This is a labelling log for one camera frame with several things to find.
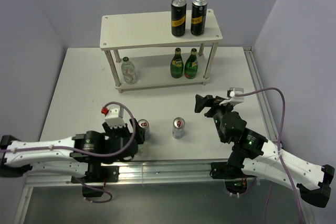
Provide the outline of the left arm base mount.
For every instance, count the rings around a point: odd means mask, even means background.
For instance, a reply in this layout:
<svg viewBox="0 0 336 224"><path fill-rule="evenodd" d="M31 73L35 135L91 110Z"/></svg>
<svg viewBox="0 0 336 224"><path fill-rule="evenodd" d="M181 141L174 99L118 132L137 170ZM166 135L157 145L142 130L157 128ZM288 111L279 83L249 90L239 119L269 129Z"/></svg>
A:
<svg viewBox="0 0 336 224"><path fill-rule="evenodd" d="M81 185L83 199L92 204L104 204L113 199L107 191L107 183L116 183L119 178L119 166L89 165L83 178L71 177L72 184Z"/></svg>

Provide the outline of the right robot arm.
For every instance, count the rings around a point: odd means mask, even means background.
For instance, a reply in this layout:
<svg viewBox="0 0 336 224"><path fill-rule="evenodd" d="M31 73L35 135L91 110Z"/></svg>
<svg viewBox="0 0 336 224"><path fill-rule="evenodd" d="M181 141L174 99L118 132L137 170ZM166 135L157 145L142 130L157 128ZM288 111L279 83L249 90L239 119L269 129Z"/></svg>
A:
<svg viewBox="0 0 336 224"><path fill-rule="evenodd" d="M313 206L326 207L334 167L302 160L248 129L247 122L234 111L237 104L239 101L233 97L195 96L194 111L200 113L208 108L204 115L213 119L219 140L233 144L227 161L211 164L210 176L213 179L236 179L246 175L267 179L297 191L302 200Z"/></svg>

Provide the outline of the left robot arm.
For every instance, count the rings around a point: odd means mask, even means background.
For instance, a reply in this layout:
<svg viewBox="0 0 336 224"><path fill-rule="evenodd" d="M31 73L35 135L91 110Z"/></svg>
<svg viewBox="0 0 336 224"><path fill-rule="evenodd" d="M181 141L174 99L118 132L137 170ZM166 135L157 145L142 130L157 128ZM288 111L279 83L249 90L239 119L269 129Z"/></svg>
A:
<svg viewBox="0 0 336 224"><path fill-rule="evenodd" d="M101 182L108 172L103 164L133 159L145 142L145 129L138 124L104 131L88 131L46 143L23 142L12 135L1 138L1 177L22 177L26 172L66 174L85 182Z"/></svg>

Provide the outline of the clear bottle green cap back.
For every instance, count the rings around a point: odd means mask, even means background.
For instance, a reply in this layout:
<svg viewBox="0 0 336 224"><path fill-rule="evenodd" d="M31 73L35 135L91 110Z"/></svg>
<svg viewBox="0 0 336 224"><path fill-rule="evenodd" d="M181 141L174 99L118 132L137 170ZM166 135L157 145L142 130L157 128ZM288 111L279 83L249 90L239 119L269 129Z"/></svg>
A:
<svg viewBox="0 0 336 224"><path fill-rule="evenodd" d="M123 74L124 81L127 84L135 84L137 81L136 70L134 64L130 61L128 57L123 57L121 70Z"/></svg>

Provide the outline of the green glass bottle front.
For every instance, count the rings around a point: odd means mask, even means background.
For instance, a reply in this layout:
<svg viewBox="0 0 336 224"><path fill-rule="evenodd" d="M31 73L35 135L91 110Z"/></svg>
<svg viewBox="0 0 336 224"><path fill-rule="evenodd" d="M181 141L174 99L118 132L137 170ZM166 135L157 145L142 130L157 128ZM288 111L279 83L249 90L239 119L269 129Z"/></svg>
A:
<svg viewBox="0 0 336 224"><path fill-rule="evenodd" d="M180 78L184 72L184 62L181 56L181 49L176 48L174 57L170 64L171 76L175 79Z"/></svg>

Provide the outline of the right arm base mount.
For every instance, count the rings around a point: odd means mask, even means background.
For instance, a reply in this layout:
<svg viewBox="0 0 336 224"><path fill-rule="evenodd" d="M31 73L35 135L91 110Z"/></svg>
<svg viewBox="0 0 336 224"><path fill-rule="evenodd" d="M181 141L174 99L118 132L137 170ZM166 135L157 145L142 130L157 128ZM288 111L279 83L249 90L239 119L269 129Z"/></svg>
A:
<svg viewBox="0 0 336 224"><path fill-rule="evenodd" d="M241 154L231 153L229 159L225 162L211 162L210 177L212 179L222 179L225 192L230 197L239 199L258 185L257 177L243 173L245 159L246 157Z"/></svg>

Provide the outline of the green glass bottle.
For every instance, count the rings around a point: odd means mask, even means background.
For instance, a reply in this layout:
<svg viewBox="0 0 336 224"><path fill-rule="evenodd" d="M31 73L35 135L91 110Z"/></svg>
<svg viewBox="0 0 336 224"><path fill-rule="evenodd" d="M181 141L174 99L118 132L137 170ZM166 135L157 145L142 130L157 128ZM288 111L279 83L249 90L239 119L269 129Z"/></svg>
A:
<svg viewBox="0 0 336 224"><path fill-rule="evenodd" d="M174 57L170 64L171 76L175 79L180 78L184 72L184 62L181 56L181 49L176 48Z"/></svg>
<svg viewBox="0 0 336 224"><path fill-rule="evenodd" d="M191 54L184 66L184 75L188 79L194 79L198 71L197 49L192 48Z"/></svg>

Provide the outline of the green glass bottle back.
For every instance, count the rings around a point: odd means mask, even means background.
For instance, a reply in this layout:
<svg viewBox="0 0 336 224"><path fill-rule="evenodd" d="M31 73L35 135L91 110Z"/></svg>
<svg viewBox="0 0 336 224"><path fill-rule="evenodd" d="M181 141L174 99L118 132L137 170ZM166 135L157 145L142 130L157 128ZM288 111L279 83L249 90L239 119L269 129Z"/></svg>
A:
<svg viewBox="0 0 336 224"><path fill-rule="evenodd" d="M184 75L188 79L194 79L198 71L197 49L192 48L191 54L184 66Z"/></svg>

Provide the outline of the clear bottle green cap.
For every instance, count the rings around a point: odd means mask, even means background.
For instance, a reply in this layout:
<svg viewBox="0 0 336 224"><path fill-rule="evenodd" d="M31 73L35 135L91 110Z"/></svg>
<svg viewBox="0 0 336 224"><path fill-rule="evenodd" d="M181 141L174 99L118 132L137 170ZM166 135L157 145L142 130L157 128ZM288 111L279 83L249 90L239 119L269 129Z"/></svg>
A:
<svg viewBox="0 0 336 224"><path fill-rule="evenodd" d="M138 152L137 152L137 155L144 154L144 153L145 153L145 150L146 150L146 143L139 144L139 145L138 145Z"/></svg>
<svg viewBox="0 0 336 224"><path fill-rule="evenodd" d="M124 81L127 84L135 84L137 81L136 70L134 64L130 61L128 57L123 57L121 70L123 74Z"/></svg>

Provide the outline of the clear bottle green cap front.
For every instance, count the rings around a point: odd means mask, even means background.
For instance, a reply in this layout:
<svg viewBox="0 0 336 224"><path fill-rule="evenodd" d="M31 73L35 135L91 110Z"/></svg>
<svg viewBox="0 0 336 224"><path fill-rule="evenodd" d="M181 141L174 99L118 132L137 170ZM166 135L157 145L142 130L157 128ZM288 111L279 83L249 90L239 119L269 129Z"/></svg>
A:
<svg viewBox="0 0 336 224"><path fill-rule="evenodd" d="M139 145L138 145L138 152L137 152L137 155L144 154L144 153L145 153L145 150L146 150L146 143L139 144Z"/></svg>

